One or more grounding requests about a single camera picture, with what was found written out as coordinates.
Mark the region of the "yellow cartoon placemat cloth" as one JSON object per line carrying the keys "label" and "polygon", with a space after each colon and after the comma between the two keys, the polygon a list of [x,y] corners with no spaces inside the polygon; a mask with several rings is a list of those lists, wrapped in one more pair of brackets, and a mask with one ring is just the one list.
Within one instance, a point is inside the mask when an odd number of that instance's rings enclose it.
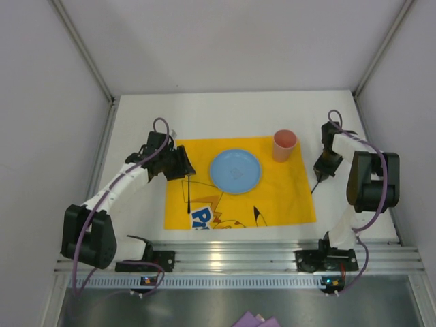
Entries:
{"label": "yellow cartoon placemat cloth", "polygon": [[[196,170],[190,178],[191,214],[187,214],[187,178],[170,181],[166,191],[167,230],[263,228],[314,223],[315,209],[300,147],[289,159],[273,159],[273,137],[180,140]],[[257,157],[262,177],[251,191],[232,195],[214,186],[212,160],[228,149]]]}

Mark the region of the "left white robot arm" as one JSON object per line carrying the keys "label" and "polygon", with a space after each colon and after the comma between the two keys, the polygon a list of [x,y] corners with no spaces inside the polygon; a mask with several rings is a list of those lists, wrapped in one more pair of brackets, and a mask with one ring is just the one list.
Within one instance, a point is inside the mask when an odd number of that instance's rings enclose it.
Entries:
{"label": "left white robot arm", "polygon": [[64,214],[61,255],[94,268],[124,261],[146,261],[151,245],[129,231],[128,219],[117,216],[127,202],[162,174],[167,181],[196,173],[183,145],[172,136],[152,131],[146,144],[129,155],[115,177],[81,205]]}

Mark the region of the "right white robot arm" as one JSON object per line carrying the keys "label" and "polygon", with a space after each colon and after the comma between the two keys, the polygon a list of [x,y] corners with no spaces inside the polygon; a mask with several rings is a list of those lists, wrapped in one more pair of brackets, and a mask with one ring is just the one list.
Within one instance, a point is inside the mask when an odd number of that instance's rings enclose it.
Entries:
{"label": "right white robot arm", "polygon": [[345,160],[350,163],[346,187],[348,207],[325,239],[333,249],[351,250],[359,233],[370,228],[400,196],[400,157],[383,152],[354,131],[343,131],[336,122],[321,127],[322,154],[313,166],[317,181],[334,177]]}

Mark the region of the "red plastic cup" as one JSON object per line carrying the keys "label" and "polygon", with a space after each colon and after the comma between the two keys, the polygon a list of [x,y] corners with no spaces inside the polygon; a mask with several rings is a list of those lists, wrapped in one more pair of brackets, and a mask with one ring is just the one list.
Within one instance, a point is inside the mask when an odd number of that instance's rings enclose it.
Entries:
{"label": "red plastic cup", "polygon": [[294,132],[288,129],[277,131],[273,136],[273,159],[279,163],[287,161],[297,144],[298,138]]}

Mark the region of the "blue plastic plate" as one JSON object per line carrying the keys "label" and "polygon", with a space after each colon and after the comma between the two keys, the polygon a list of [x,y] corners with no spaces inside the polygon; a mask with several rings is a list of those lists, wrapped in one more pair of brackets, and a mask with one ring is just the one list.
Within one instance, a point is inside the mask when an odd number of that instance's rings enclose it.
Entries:
{"label": "blue plastic plate", "polygon": [[254,189],[262,167],[255,155],[243,149],[228,149],[211,162],[209,175],[214,186],[224,193],[239,195]]}

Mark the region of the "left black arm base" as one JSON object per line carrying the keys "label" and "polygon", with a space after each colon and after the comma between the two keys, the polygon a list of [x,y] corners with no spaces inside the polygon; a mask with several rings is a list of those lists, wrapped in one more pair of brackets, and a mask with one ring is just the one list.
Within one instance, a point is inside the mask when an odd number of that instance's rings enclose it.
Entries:
{"label": "left black arm base", "polygon": [[115,271],[118,273],[156,273],[160,266],[165,273],[170,273],[174,269],[176,253],[174,251],[154,251],[146,259],[127,262],[117,262]]}

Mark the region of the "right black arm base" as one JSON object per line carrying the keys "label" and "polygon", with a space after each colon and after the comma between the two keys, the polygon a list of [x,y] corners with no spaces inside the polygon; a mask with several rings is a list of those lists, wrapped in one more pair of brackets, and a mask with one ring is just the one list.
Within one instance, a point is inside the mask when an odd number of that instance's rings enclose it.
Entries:
{"label": "right black arm base", "polygon": [[297,271],[316,272],[356,272],[359,270],[354,250],[316,249],[295,251]]}

